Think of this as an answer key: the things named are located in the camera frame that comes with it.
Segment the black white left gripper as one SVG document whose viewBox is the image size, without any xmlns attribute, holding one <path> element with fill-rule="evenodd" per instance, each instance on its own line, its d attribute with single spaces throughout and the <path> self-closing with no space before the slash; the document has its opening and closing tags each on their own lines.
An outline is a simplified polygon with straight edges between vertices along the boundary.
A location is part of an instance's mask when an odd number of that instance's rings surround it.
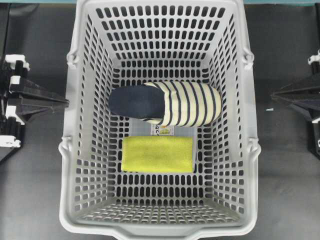
<svg viewBox="0 0 320 240">
<path fill-rule="evenodd" d="M 7 54 L 0 62 L 0 161 L 23 146 L 25 124 L 34 117 L 63 111 L 69 101 L 24 78 L 30 70 L 24 55 Z"/>
</svg>

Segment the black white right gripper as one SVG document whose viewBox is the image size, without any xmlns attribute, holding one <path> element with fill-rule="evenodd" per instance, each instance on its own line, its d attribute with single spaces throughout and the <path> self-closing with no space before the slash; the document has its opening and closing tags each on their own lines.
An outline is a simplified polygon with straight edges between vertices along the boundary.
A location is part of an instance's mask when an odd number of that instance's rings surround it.
<svg viewBox="0 0 320 240">
<path fill-rule="evenodd" d="M 320 73 L 320 50 L 308 58 L 312 76 Z M 320 159 L 320 78 L 308 77 L 281 87 L 271 94 L 271 98 L 286 104 L 301 113 L 312 123 L 314 136 L 312 153 Z"/>
</svg>

